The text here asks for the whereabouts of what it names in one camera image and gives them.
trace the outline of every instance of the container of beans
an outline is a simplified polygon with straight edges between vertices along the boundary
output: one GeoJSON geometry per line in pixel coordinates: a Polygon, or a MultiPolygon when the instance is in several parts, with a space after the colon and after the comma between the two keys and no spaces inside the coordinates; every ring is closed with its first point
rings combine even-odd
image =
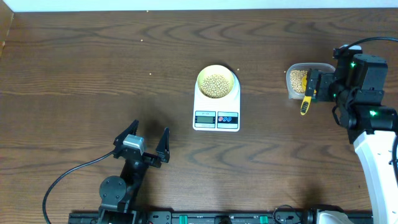
{"type": "Polygon", "coordinates": [[[234,76],[230,70],[221,65],[210,65],[198,75],[198,87],[209,98],[222,98],[234,87],[234,76]]]}
{"type": "Polygon", "coordinates": [[[292,65],[286,72],[287,91],[289,99],[304,99],[305,89],[303,88],[304,77],[312,69],[318,69],[323,72],[335,72],[335,68],[327,63],[297,63],[292,65]]]}

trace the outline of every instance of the white scale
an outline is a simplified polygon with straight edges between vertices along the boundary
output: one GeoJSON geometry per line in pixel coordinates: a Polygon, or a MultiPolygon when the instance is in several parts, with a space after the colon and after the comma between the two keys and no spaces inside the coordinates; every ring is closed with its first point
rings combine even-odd
{"type": "Polygon", "coordinates": [[[241,85],[236,75],[221,65],[210,65],[198,75],[195,84],[192,126],[198,131],[239,131],[241,127],[241,85]],[[199,86],[211,75],[223,75],[230,82],[231,91],[222,98],[204,95],[199,86]]]}

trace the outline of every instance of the black cable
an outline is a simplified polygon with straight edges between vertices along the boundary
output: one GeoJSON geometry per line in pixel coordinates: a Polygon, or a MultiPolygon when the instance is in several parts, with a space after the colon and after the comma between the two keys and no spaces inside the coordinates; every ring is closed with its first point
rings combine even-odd
{"type": "Polygon", "coordinates": [[[396,175],[396,181],[398,184],[398,159],[397,159],[397,147],[398,147],[398,133],[396,133],[396,138],[392,144],[392,159],[390,165],[394,168],[394,173],[396,175]]]}
{"type": "Polygon", "coordinates": [[[75,170],[77,170],[77,169],[80,169],[80,168],[82,168],[82,167],[85,167],[85,166],[88,166],[88,165],[92,165],[92,164],[94,164],[94,163],[96,163],[96,162],[98,162],[98,161],[101,161],[101,160],[107,158],[108,156],[110,156],[111,154],[112,154],[112,152],[109,152],[108,154],[106,154],[106,155],[104,155],[104,156],[102,156],[102,157],[100,157],[100,158],[98,158],[98,159],[95,159],[95,160],[90,161],[90,162],[86,162],[85,164],[82,164],[82,165],[78,165],[78,166],[76,166],[76,167],[74,167],[74,168],[72,168],[72,169],[66,171],[65,173],[63,173],[60,177],[58,177],[57,180],[54,181],[54,183],[52,183],[52,185],[49,187],[49,189],[47,190],[47,192],[46,192],[45,195],[44,195],[43,204],[42,204],[42,206],[43,206],[43,216],[44,216],[45,221],[46,221],[48,224],[51,224],[51,222],[50,222],[50,220],[49,220],[49,217],[47,216],[47,211],[46,211],[46,209],[45,209],[45,203],[47,202],[47,197],[49,196],[51,190],[55,187],[55,185],[56,185],[62,178],[64,178],[66,175],[70,174],[71,172],[73,172],[73,171],[75,171],[75,170]]]}
{"type": "Polygon", "coordinates": [[[362,43],[365,43],[365,42],[368,42],[368,41],[372,41],[372,40],[390,40],[390,41],[398,42],[398,39],[394,38],[394,37],[370,37],[370,38],[365,38],[365,39],[353,42],[352,44],[349,44],[349,45],[341,48],[341,52],[340,53],[342,54],[345,50],[349,49],[350,47],[352,47],[354,45],[362,44],[362,43]]]}
{"type": "Polygon", "coordinates": [[[294,209],[294,207],[292,207],[292,206],[290,206],[290,205],[280,205],[279,207],[275,208],[274,212],[272,212],[272,219],[274,220],[274,222],[276,222],[276,223],[278,223],[278,224],[281,224],[281,223],[280,223],[278,220],[276,220],[276,218],[275,218],[276,211],[278,211],[281,207],[289,207],[289,208],[291,208],[291,209],[294,211],[294,213],[296,213],[296,216],[300,219],[299,222],[294,223],[294,224],[299,224],[299,223],[301,223],[301,215],[299,215],[299,214],[297,213],[296,209],[294,209]]]}

